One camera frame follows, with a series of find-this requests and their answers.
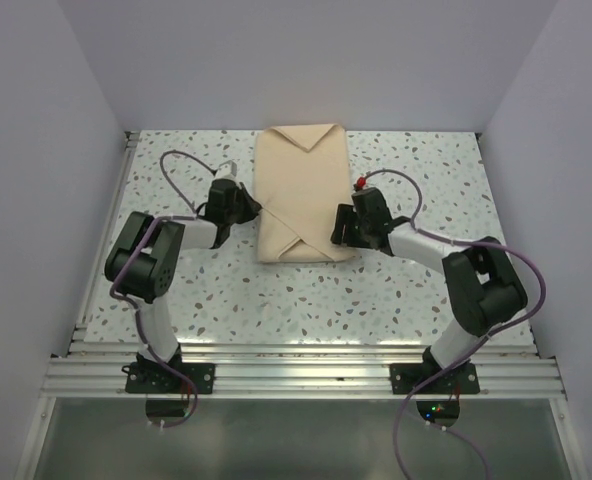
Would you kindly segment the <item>beige cloth wrap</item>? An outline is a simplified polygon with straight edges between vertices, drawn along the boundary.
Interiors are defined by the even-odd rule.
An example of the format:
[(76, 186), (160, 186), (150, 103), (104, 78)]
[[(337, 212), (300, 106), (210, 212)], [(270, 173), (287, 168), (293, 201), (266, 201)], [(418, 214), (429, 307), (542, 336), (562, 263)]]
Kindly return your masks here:
[(350, 202), (345, 129), (338, 124), (274, 126), (256, 140), (254, 198), (262, 206), (261, 263), (343, 262), (350, 247), (331, 242), (337, 207)]

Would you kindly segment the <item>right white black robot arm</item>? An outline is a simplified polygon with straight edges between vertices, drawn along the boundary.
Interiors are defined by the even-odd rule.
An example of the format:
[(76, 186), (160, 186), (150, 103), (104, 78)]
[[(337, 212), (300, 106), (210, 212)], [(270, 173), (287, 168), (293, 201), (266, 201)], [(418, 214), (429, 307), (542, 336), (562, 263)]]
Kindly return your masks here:
[(411, 219), (394, 218), (374, 187), (337, 207), (331, 242), (414, 261), (444, 277), (453, 319), (425, 350), (420, 367), (423, 384), (433, 392), (456, 382), (453, 362), (527, 306), (524, 286), (497, 239), (456, 242), (423, 233)]

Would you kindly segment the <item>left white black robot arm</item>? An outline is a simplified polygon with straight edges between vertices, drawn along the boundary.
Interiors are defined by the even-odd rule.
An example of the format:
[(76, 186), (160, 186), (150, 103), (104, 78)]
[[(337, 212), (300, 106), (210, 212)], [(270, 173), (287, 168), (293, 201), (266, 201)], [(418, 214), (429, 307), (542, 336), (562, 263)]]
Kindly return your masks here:
[(184, 379), (166, 300), (181, 252), (220, 248), (234, 225), (255, 220), (261, 210), (242, 183), (217, 179), (193, 215), (155, 217), (134, 211), (127, 217), (104, 275), (111, 283), (110, 296), (132, 308), (140, 343), (136, 364), (150, 368), (148, 379), (161, 392), (177, 390)]

